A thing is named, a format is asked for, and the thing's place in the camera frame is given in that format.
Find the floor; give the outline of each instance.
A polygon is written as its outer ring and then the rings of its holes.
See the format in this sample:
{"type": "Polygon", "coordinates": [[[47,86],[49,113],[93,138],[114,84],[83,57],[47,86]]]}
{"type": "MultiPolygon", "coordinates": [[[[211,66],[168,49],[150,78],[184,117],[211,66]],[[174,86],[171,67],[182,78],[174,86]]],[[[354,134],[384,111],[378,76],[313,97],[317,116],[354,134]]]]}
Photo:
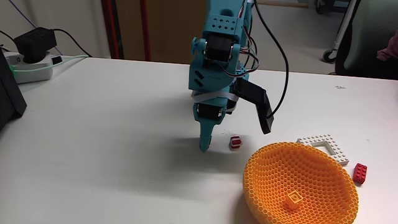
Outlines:
{"type": "MultiPolygon", "coordinates": [[[[344,14],[317,14],[314,9],[260,5],[261,14],[289,61],[292,72],[329,74],[334,64],[322,62],[323,53],[333,47],[344,14]]],[[[259,69],[285,71],[279,49],[253,10],[251,36],[257,43],[259,69]]]]}

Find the power strip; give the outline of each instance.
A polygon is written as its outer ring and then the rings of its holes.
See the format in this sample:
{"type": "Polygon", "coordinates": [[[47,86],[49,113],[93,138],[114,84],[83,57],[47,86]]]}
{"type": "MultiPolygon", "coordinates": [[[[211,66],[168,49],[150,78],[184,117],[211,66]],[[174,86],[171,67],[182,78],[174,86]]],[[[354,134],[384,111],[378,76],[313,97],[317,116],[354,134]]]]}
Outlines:
{"type": "MultiPolygon", "coordinates": [[[[5,52],[7,63],[12,65],[16,70],[32,70],[37,68],[48,67],[52,65],[51,54],[47,52],[45,58],[37,63],[25,63],[24,56],[14,52],[5,52]]],[[[15,80],[18,84],[37,82],[51,79],[53,74],[52,68],[44,69],[36,72],[15,72],[15,80]]]]}

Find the white lego plate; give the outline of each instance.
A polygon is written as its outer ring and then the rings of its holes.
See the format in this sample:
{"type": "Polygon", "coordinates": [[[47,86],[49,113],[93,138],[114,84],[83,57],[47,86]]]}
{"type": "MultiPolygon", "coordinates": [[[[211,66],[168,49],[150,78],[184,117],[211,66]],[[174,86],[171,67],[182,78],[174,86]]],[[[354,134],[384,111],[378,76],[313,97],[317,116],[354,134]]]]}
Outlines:
{"type": "Polygon", "coordinates": [[[325,146],[328,149],[329,156],[334,158],[339,164],[345,166],[349,162],[349,159],[343,152],[341,146],[330,134],[298,138],[297,142],[313,147],[325,146]]]}

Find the orange mesh bowl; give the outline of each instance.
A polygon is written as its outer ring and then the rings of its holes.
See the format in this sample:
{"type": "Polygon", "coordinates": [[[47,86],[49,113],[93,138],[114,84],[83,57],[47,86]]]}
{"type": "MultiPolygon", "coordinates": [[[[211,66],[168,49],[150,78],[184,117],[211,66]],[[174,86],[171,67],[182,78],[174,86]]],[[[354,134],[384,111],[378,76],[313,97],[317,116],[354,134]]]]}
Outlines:
{"type": "Polygon", "coordinates": [[[324,152],[300,143],[260,148],[243,175],[244,197],[260,223],[353,223],[358,194],[324,152]]]}

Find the orange lego brick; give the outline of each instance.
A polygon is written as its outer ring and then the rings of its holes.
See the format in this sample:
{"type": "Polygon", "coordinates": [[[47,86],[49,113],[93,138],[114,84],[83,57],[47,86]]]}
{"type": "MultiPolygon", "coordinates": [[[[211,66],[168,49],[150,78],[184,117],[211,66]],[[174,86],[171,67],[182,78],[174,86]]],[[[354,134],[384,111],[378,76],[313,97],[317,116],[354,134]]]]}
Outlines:
{"type": "Polygon", "coordinates": [[[303,197],[294,190],[292,193],[286,195],[286,204],[290,209],[298,209],[303,201],[303,197]]]}

